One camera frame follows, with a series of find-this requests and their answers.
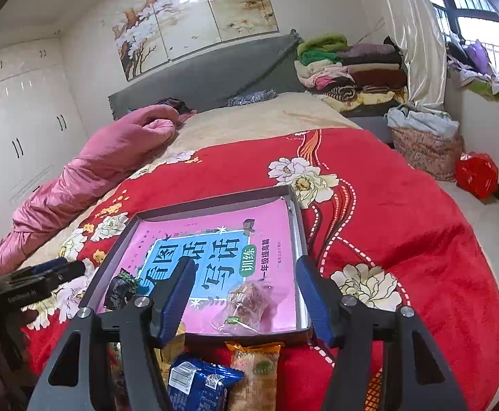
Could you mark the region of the black green snack packet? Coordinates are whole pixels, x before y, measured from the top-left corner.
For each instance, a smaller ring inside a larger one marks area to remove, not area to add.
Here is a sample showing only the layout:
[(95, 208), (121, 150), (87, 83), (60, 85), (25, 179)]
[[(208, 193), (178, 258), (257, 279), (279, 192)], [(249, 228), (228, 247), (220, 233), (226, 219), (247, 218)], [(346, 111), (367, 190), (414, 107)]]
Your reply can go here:
[(107, 288), (104, 308), (108, 311), (123, 309), (136, 294), (139, 282), (127, 270), (121, 269)]

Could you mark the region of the blue biscuit packet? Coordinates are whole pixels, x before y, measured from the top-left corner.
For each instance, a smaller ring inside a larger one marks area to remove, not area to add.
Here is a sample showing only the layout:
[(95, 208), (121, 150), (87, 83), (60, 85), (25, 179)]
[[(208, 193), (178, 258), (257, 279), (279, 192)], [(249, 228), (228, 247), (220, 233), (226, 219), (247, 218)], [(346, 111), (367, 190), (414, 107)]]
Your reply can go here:
[(243, 378), (244, 373), (240, 370), (182, 353), (170, 368), (168, 393), (172, 409), (226, 410), (230, 390)]

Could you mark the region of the clear red candy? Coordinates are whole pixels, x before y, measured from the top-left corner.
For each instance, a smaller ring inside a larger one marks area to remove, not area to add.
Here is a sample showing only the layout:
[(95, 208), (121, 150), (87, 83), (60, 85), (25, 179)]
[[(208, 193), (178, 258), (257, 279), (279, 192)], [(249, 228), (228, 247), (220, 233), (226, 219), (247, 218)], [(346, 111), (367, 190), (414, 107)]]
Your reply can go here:
[(262, 280), (245, 281), (232, 288), (222, 310), (210, 322), (220, 334), (257, 335), (266, 310), (273, 304), (272, 287)]

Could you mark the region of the orange cracker packet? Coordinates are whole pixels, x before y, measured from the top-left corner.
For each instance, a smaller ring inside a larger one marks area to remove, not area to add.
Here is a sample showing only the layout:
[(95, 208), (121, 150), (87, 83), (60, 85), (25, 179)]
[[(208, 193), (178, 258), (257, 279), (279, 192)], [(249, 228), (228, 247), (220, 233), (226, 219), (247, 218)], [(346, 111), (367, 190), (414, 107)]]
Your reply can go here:
[(282, 346), (280, 342), (254, 346), (226, 343), (231, 352), (231, 368), (244, 374), (228, 394), (228, 410), (276, 410), (277, 368)]

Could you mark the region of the yellow wafer bar packet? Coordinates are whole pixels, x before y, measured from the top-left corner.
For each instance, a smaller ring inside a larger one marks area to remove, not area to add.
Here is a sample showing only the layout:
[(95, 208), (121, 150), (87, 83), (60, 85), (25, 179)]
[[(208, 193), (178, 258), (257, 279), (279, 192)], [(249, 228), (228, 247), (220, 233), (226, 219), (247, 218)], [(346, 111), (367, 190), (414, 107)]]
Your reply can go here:
[(170, 370), (175, 359), (184, 352), (185, 324), (181, 322), (175, 336), (162, 349), (156, 349), (158, 366), (165, 385), (168, 385)]

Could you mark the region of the white wardrobe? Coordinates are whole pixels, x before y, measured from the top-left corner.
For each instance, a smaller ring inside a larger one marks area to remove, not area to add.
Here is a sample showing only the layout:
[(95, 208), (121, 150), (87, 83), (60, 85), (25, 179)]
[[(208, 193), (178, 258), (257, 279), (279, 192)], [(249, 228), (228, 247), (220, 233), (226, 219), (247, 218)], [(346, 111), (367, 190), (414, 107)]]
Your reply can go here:
[(0, 49), (0, 238), (12, 214), (85, 144), (58, 40)]

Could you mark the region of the red floral blanket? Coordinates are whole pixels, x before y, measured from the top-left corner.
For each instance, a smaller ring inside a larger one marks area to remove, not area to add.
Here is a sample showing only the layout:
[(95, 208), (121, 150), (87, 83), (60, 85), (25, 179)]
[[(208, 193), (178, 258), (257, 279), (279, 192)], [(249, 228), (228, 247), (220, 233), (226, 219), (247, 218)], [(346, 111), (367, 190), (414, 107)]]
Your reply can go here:
[(363, 130), (334, 128), (191, 148), (146, 165), (78, 223), (60, 253), (101, 263), (137, 212), (287, 185), (320, 273), (371, 307), (410, 305), (435, 337), (467, 406), (499, 388), (499, 288), (470, 224), (428, 174)]

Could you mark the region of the red plastic bag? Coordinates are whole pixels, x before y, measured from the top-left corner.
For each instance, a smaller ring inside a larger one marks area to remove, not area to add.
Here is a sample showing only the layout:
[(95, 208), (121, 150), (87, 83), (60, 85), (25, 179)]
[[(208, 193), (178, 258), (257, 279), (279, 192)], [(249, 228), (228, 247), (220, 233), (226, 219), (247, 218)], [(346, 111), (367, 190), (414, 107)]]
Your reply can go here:
[(486, 199), (499, 186), (499, 168), (487, 153), (463, 153), (456, 165), (456, 184), (477, 199)]

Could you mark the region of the floral fabric basket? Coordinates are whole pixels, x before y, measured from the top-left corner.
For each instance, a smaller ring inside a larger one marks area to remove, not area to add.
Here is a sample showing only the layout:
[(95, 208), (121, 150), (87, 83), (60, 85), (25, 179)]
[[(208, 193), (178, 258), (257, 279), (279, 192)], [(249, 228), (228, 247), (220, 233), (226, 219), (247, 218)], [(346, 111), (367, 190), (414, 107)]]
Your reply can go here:
[(464, 152), (460, 123), (445, 111), (419, 111), (405, 103), (385, 114), (394, 149), (414, 169), (439, 181), (454, 181)]

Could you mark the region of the dark patterned pillow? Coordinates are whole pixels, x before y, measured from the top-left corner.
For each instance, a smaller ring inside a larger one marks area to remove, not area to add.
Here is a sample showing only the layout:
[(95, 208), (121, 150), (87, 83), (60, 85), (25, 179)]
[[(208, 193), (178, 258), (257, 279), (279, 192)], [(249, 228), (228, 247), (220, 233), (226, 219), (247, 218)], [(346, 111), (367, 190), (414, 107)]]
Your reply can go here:
[(227, 101), (228, 107), (246, 106), (255, 103), (269, 101), (278, 97), (278, 94), (273, 89), (257, 91), (245, 95), (229, 98)]

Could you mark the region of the grey headboard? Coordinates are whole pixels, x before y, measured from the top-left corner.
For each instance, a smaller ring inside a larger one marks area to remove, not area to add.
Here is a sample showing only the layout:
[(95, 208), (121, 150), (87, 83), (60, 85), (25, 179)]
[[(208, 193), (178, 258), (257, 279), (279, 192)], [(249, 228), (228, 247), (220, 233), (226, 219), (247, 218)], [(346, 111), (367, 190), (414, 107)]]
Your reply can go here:
[(294, 61), (302, 38), (296, 31), (236, 43), (152, 73), (108, 97), (114, 120), (162, 98), (178, 98), (200, 112), (259, 91), (302, 92)]

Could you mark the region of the stack of folded clothes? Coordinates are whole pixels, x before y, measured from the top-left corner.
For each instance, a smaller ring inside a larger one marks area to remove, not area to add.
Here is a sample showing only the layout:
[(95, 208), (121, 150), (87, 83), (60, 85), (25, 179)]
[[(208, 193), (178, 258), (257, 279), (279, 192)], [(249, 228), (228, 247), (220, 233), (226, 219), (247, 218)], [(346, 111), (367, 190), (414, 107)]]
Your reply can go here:
[(306, 92), (339, 113), (409, 100), (404, 55), (390, 38), (350, 45), (326, 34), (298, 45), (294, 68)]

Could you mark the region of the clothes on window sill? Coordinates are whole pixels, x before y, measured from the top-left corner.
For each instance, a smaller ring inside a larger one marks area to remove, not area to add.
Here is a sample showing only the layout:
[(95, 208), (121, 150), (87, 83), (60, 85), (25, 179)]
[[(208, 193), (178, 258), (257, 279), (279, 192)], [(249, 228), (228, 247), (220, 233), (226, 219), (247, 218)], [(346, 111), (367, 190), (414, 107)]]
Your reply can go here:
[(448, 76), (455, 87), (468, 89), (488, 101), (499, 102), (499, 71), (484, 45), (476, 40), (464, 46), (456, 34), (446, 41)]

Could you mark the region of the cream satin curtain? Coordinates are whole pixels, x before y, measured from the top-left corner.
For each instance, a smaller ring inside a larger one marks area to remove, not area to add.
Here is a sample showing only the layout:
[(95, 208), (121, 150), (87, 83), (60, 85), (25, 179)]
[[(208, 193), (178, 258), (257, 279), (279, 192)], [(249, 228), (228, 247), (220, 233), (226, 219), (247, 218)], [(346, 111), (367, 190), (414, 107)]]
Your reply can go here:
[(380, 0), (386, 31), (402, 50), (409, 100), (427, 110), (445, 102), (447, 50), (430, 0)]

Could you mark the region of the flower wall painting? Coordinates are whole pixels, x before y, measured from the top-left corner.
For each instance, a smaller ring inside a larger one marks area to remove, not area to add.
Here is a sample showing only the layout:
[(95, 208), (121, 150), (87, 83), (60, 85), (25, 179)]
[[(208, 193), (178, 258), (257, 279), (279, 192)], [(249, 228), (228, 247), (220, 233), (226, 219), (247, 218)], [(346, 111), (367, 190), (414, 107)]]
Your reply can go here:
[(271, 0), (128, 0), (112, 21), (125, 79), (201, 49), (278, 31)]

